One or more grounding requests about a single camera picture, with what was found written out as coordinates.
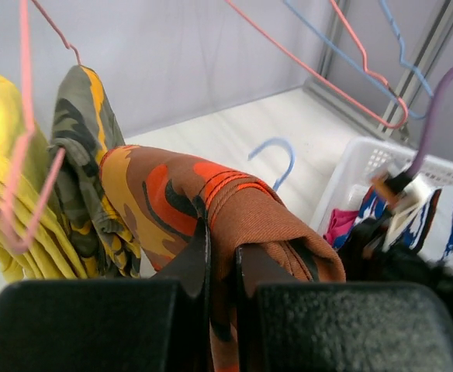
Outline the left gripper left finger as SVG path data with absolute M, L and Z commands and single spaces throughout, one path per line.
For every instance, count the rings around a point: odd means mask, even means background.
M 22 281 L 0 293 L 0 371 L 207 371 L 210 239 L 148 279 Z

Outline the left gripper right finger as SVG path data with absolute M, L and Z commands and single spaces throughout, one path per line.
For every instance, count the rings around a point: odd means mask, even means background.
M 297 281 L 259 245 L 236 252 L 242 371 L 453 371 L 453 322 L 426 287 Z

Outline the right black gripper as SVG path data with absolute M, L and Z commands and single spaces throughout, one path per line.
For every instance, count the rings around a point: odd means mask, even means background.
M 453 319 L 453 271 L 442 263 L 429 263 L 404 243 L 385 248 L 387 218 L 366 218 L 350 232 L 338 249 L 349 281 L 413 282 L 430 288 Z

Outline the pink trousers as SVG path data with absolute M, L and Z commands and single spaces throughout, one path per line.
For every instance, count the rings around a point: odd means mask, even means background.
M 340 249 L 351 231 L 355 219 L 358 217 L 356 210 L 341 210 L 335 208 L 331 211 L 330 221 L 323 238 L 335 249 Z

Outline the blue white patterned trousers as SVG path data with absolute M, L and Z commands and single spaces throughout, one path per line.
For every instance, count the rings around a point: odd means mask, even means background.
M 352 229 L 366 218 L 389 221 L 391 217 L 385 201 L 373 189 L 368 190 L 357 211 Z M 453 271 L 453 186 L 435 190 L 395 243 L 404 243 L 427 262 L 444 264 Z

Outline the white plastic basket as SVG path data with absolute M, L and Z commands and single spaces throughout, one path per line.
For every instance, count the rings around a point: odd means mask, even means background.
M 356 210 L 369 189 L 368 176 L 392 160 L 408 165 L 415 152 L 404 146 L 368 137 L 353 139 L 337 164 L 309 226 L 319 234 L 327 231 L 334 209 Z M 453 185 L 453 163 L 428 155 L 420 172 L 435 187 Z

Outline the orange camouflage trousers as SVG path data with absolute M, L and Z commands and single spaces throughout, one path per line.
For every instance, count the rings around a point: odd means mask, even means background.
M 212 244 L 211 348 L 217 371 L 239 368 L 233 282 L 236 248 L 258 244 L 301 281 L 342 282 L 334 249 L 259 178 L 193 155 L 119 146 L 99 165 L 104 192 L 156 270 L 203 220 Z

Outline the blue hanger with orange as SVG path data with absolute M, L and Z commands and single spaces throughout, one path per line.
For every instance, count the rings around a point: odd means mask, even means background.
M 271 147 L 278 148 L 278 151 L 275 154 L 275 159 L 273 159 L 270 163 L 270 165 L 275 165 L 275 169 L 278 171 L 278 176 L 272 185 L 272 189 L 274 191 L 278 191 L 287 177 L 292 173 L 296 162 L 296 152 L 293 145 L 287 139 L 281 137 L 271 137 L 257 145 L 247 155 L 247 159 L 251 161 L 263 151 Z

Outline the pink wire hanger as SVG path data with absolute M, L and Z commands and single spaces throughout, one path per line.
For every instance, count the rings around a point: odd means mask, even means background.
M 262 29 L 233 1 L 228 1 L 227 4 L 269 43 L 299 65 L 305 72 L 309 73 L 310 77 L 323 84 L 324 87 L 329 88 L 333 93 L 375 120 L 379 125 L 388 129 L 399 129 L 403 127 L 408 120 L 413 118 L 413 113 L 409 110 L 406 101 L 396 93 L 385 76 L 369 68 L 367 51 L 344 14 L 344 2 L 315 1 L 314 3 L 316 5 L 322 5 L 329 11 L 329 15 L 323 18 L 329 27 L 326 32 L 320 26 L 313 25 L 312 21 L 316 20 L 317 17 L 308 14 L 306 7 L 309 4 L 308 1 L 284 1 L 283 5 L 323 43 L 320 65 L 316 70 L 270 36 L 267 31 Z M 355 47 L 361 55 L 360 63 L 354 61 L 338 47 L 338 38 L 340 37 L 338 32 L 341 30 L 348 34 L 354 42 Z M 375 98 L 375 93 L 372 91 L 365 92 L 364 84 L 358 82 L 358 79 L 367 81 L 376 90 L 386 95 L 399 110 L 399 118 L 394 120 L 385 119 L 382 115 L 369 108 L 367 104 Z

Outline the blue hanger with blue trousers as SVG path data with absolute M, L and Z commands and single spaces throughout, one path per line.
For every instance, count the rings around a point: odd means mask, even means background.
M 427 80 L 429 29 L 424 24 L 433 5 L 415 1 L 324 1 L 328 23 L 318 26 L 303 7 L 285 7 L 323 46 L 315 68 L 300 61 L 310 75 L 309 88 L 320 86 L 363 116 L 389 129 L 424 119 L 413 110 L 414 96 L 433 90 Z

